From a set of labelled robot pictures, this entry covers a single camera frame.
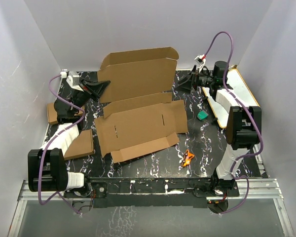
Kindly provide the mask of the large cardboard box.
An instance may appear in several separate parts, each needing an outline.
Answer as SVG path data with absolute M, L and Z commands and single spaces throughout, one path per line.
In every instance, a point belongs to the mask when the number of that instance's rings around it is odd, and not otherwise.
M 173 100 L 178 52 L 172 47 L 108 54 L 97 72 L 110 82 L 100 98 L 101 117 L 94 120 L 101 154 L 114 163 L 157 152 L 187 133 L 183 100 Z

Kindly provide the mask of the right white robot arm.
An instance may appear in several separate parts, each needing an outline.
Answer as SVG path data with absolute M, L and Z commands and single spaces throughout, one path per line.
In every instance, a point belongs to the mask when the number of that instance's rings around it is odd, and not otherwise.
M 210 183 L 210 190 L 216 196 L 223 195 L 228 185 L 225 180 L 235 178 L 241 160 L 249 155 L 254 145 L 261 143 L 261 115 L 258 105 L 250 105 L 236 95 L 227 84 L 228 64 L 217 61 L 213 71 L 205 66 L 205 57 L 196 59 L 198 66 L 193 66 L 187 76 L 178 81 L 176 91 L 191 93 L 199 87 L 209 90 L 210 98 L 220 104 L 227 112 L 225 137 L 227 147 L 223 158 L 216 168 L 218 179 Z

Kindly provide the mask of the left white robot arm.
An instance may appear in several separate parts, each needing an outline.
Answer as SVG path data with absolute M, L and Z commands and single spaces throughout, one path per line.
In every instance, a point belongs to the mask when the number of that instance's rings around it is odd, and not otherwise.
M 80 135 L 85 110 L 89 101 L 98 101 L 110 84 L 105 81 L 78 79 L 78 90 L 70 99 L 56 97 L 58 130 L 39 149 L 28 153 L 28 185 L 32 192 L 65 191 L 74 189 L 81 197 L 91 194 L 92 185 L 85 181 L 83 173 L 68 172 L 64 155 Z

